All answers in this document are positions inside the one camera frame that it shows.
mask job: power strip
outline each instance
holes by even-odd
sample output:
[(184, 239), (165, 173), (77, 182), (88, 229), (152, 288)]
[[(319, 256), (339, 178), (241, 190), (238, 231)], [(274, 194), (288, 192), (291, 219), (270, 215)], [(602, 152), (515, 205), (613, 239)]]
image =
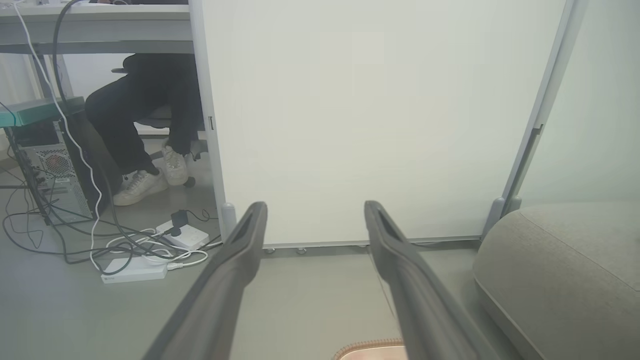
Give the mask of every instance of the power strip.
[[(171, 221), (167, 221), (156, 227), (156, 233), (163, 233), (173, 227)], [(174, 245), (184, 247), (188, 250), (195, 250), (209, 242), (209, 234), (200, 231), (191, 225), (184, 225), (180, 228), (181, 233), (178, 236), (166, 234), (164, 237), (169, 239)]]
[[(114, 259), (105, 272), (114, 272), (127, 264), (129, 258)], [(166, 263), (154, 263), (145, 258), (132, 258), (131, 262), (121, 272), (113, 275), (101, 275), (105, 284), (115, 284), (117, 282), (131, 282), (144, 280), (164, 279), (166, 275)]]

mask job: sofa cushion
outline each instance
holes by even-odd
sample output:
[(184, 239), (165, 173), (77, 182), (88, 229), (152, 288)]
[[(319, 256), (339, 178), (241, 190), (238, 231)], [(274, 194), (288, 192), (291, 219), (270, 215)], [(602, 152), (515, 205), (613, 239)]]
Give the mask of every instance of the sofa cushion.
[(526, 359), (640, 359), (640, 204), (514, 211), (474, 263), (480, 299)]

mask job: desk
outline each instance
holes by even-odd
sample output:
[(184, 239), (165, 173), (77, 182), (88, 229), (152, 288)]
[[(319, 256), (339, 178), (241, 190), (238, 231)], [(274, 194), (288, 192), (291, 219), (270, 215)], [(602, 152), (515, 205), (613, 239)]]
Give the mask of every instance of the desk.
[[(40, 54), (51, 54), (61, 6), (21, 8)], [(188, 5), (73, 6), (60, 28), (58, 54), (193, 53)], [(0, 10), (0, 53), (30, 54), (14, 9)]]

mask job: white wall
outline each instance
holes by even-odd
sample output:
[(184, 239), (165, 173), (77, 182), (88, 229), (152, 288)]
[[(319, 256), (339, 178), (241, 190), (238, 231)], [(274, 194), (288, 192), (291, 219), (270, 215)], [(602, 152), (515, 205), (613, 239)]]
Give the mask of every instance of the white wall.
[[(35, 100), (42, 94), (34, 87), (35, 75), (30, 71), (28, 57), (0, 54), (0, 101), (5, 105)], [(0, 129), (0, 160), (6, 158), (9, 141)]]
[(85, 99), (99, 88), (120, 79), (111, 69), (122, 67), (131, 54), (66, 54), (64, 55), (71, 88), (75, 96)]
[(266, 243), (478, 235), (502, 193), (564, 2), (204, 3), (226, 200)]
[(640, 199), (640, 2), (591, 0), (523, 206)]

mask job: white sneaker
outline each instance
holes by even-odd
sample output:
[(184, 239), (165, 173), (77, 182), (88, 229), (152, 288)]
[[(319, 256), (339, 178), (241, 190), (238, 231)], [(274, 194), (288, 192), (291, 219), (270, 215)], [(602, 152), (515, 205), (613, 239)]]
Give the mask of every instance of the white sneaker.
[(126, 188), (113, 196), (113, 204), (115, 206), (129, 206), (137, 203), (145, 197), (159, 193), (169, 188), (166, 179), (162, 173), (152, 175), (144, 170), (139, 170), (131, 178), (131, 182)]
[(187, 172), (187, 162), (184, 160), (184, 156), (173, 151), (173, 149), (167, 145), (165, 139), (162, 142), (162, 156), (164, 158), (164, 165), (166, 166), (166, 180), (169, 185), (182, 185), (187, 182), (189, 173)]

